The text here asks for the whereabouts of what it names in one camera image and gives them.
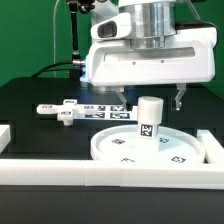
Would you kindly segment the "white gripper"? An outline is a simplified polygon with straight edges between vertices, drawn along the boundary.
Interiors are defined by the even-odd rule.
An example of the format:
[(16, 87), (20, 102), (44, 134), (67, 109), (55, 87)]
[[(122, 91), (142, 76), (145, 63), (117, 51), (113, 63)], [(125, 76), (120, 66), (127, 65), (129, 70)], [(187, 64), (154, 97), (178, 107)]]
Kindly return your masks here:
[[(179, 111), (185, 83), (208, 82), (214, 77), (216, 43), (214, 27), (179, 30), (165, 39), (163, 48), (133, 50), (127, 40), (102, 41), (90, 48), (87, 75), (95, 86), (177, 84), (172, 108)], [(130, 111), (124, 88), (115, 91)]]

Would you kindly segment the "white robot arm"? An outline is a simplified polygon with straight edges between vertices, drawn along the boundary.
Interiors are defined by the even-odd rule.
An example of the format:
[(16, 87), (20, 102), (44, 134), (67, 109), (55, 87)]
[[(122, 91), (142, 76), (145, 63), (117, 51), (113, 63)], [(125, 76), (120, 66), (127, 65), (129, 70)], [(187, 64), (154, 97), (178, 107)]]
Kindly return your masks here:
[(215, 75), (217, 27), (199, 17), (175, 21), (176, 4), (189, 1), (98, 2), (82, 79), (113, 88), (128, 111), (133, 103), (124, 96), (126, 86), (175, 84), (179, 107), (188, 83), (208, 82)]

